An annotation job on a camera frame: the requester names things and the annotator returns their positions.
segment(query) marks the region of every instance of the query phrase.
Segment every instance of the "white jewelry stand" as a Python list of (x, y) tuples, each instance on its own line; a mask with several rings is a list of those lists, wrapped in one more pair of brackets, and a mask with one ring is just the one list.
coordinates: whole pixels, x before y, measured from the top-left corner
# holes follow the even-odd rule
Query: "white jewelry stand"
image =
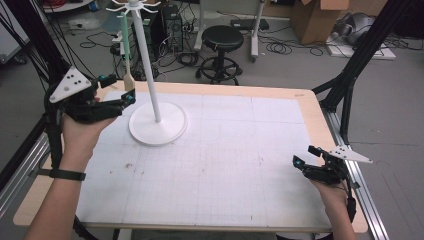
[(150, 98), (152, 100), (152, 104), (143, 104), (132, 114), (129, 122), (131, 134), (137, 140), (148, 146), (163, 146), (169, 144), (178, 139), (186, 130), (187, 116), (182, 108), (173, 103), (158, 103), (153, 82), (152, 67), (150, 65), (146, 38), (144, 35), (143, 22), (140, 16), (140, 9), (154, 13), (154, 11), (144, 6), (157, 6), (160, 2), (156, 4), (143, 4), (146, 0), (129, 0), (128, 3), (119, 3), (115, 0), (112, 1), (118, 5), (124, 6), (118, 9), (108, 9), (109, 11), (116, 12), (126, 9), (125, 14), (131, 11), (141, 58), (143, 60), (147, 85), (149, 87)]

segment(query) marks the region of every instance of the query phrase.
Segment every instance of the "black strap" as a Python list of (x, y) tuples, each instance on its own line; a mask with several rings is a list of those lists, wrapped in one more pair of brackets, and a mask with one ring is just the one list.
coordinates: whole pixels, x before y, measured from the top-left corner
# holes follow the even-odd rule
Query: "black strap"
[(66, 171), (66, 170), (54, 168), (50, 171), (49, 177), (62, 178), (62, 179), (75, 180), (75, 181), (84, 181), (85, 173)]

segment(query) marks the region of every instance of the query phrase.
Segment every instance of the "stool seat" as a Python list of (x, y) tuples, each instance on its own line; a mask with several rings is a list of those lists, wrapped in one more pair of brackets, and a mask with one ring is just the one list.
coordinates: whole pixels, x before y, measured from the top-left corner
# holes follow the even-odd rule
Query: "stool seat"
[(214, 51), (231, 52), (243, 45), (244, 37), (233, 27), (218, 25), (207, 28), (202, 34), (202, 40)]

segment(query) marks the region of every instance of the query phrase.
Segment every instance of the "caster wheel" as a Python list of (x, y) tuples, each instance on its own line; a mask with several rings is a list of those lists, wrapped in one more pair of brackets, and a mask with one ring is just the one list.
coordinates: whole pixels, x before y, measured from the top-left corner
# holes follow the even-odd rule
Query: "caster wheel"
[(201, 73), (200, 73), (200, 70), (199, 69), (197, 69), (197, 71), (196, 71), (196, 78), (200, 78), (202, 75), (201, 75)]

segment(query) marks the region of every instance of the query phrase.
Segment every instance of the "computer tower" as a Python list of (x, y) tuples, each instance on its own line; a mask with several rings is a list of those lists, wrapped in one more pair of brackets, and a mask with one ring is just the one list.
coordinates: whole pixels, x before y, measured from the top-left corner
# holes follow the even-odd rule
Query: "computer tower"
[(183, 51), (183, 21), (181, 15), (178, 14), (178, 7), (174, 4), (162, 7), (164, 27), (166, 30), (166, 38), (168, 47), (176, 52)]
[[(146, 36), (147, 51), (149, 52), (150, 62), (156, 62), (160, 57), (160, 45), (165, 40), (165, 31), (163, 29), (160, 11), (156, 13), (143, 12), (141, 18), (143, 19), (143, 29), (144, 35)], [(137, 46), (137, 51), (140, 52), (134, 23), (131, 25), (131, 29)]]

